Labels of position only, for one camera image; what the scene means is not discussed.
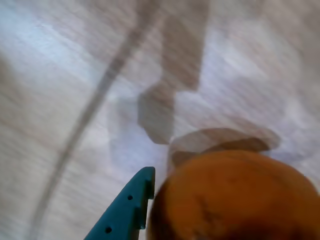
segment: orange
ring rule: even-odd
[[[148,240],[320,240],[320,198],[293,167],[249,151],[197,156],[155,197]]]

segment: tiled floor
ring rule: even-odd
[[[83,239],[140,168],[158,188],[204,151],[263,152],[320,189],[319,13],[316,0],[2,0],[0,239]]]

